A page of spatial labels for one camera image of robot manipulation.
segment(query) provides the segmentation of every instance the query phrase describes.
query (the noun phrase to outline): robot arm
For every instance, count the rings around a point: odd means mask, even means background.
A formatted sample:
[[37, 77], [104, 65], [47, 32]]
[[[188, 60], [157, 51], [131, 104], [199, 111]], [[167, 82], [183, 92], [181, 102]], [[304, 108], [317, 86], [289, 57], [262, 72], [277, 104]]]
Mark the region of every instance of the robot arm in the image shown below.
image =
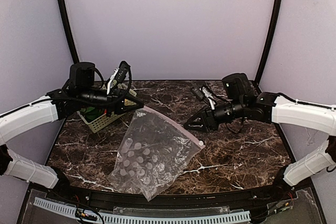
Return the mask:
[[[209, 132], [218, 130], [221, 123], [247, 118], [266, 123], [293, 124], [329, 134], [329, 138], [315, 151], [279, 171], [271, 192], [274, 199], [281, 198], [283, 193], [302, 180], [336, 164], [336, 105], [302, 102], [282, 93], [255, 95], [242, 73], [232, 74], [222, 81], [230, 101], [217, 105], [215, 109], [201, 109], [184, 124], [186, 129]], [[197, 87], [197, 92], [195, 89], [192, 88], [195, 95], [202, 91], [202, 87]]]
[[[115, 85], [108, 92], [93, 87], [95, 72], [99, 71], [90, 62], [80, 62], [70, 68], [70, 77], [62, 89], [47, 93], [38, 100], [0, 115], [0, 175], [11, 175], [27, 182], [54, 188], [62, 173], [48, 166], [36, 164], [14, 151], [6, 143], [12, 138], [45, 123], [62, 120], [87, 106], [123, 114], [143, 107], [143, 103], [128, 93], [131, 85], [130, 66], [121, 62], [116, 70], [116, 83], [122, 83], [129, 74], [129, 86], [121, 90]], [[124, 100], [135, 105], [125, 106]]]

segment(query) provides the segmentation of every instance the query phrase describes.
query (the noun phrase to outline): brown marble surface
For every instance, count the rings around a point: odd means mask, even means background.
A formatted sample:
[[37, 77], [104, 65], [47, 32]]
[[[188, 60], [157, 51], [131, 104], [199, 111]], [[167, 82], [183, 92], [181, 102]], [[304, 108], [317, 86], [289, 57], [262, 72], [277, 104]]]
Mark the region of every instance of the brown marble surface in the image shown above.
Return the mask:
[[[135, 81], [133, 89], [146, 106], [183, 124], [204, 103], [190, 92], [195, 81]], [[224, 94], [220, 81], [208, 81]], [[74, 186], [116, 191], [107, 180], [132, 114], [93, 134], [77, 114], [68, 119], [52, 151], [48, 165], [62, 169]], [[232, 128], [239, 128], [234, 122]], [[211, 133], [192, 132], [206, 147], [163, 194], [205, 194], [248, 189], [272, 183], [278, 169], [290, 163], [273, 125], [246, 121], [235, 135], [224, 125]]]

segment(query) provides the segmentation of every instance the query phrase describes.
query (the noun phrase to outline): white wall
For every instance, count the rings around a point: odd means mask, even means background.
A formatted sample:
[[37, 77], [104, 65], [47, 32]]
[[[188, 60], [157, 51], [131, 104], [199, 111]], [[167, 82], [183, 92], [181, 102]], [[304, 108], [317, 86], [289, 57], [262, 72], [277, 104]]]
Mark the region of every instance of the white wall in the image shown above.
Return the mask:
[[[282, 0], [266, 71], [264, 91], [336, 104], [336, 0]], [[327, 136], [283, 125], [297, 159], [317, 148]], [[336, 172], [313, 177], [327, 222], [336, 223]]]
[[135, 79], [254, 77], [274, 0], [66, 0], [81, 60], [104, 77], [123, 59]]
[[[0, 113], [60, 88], [71, 56], [57, 0], [0, 0]], [[8, 147], [44, 164], [60, 122], [24, 133]], [[27, 183], [0, 177], [0, 223], [16, 223]]]

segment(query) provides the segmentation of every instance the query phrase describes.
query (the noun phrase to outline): ziplock bag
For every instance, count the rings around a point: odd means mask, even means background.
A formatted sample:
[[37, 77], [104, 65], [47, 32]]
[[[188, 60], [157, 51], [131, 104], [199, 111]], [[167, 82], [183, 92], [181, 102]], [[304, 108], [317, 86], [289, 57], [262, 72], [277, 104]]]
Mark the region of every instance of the ziplock bag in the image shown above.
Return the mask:
[[108, 180], [116, 190], [142, 193], [150, 201], [169, 188], [203, 148], [203, 142], [179, 124], [144, 107], [134, 113]]

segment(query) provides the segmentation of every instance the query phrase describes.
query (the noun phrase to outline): black bar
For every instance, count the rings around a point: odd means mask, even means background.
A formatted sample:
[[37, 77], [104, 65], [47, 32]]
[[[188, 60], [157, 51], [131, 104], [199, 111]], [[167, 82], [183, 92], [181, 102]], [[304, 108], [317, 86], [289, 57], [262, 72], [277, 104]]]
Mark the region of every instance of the black bar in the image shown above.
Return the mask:
[[79, 62], [78, 54], [76, 51], [76, 46], [74, 42], [74, 38], [72, 36], [71, 28], [70, 28], [70, 22], [69, 17], [67, 13], [67, 8], [65, 6], [65, 0], [57, 0], [59, 12], [61, 13], [61, 19], [63, 23], [63, 28], [65, 32], [65, 36], [67, 37], [68, 46], [70, 49], [71, 57], [74, 63]]
[[255, 82], [259, 85], [261, 81], [261, 76], [264, 73], [264, 69], [266, 66], [267, 58], [269, 55], [269, 51], [271, 49], [272, 40], [275, 32], [275, 28], [277, 26], [279, 11], [280, 11], [281, 0], [274, 0], [273, 11], [271, 16], [271, 21], [269, 23], [268, 33], [265, 41], [265, 46], [263, 53], [261, 55], [261, 60], [259, 63], [258, 71], [255, 77]]

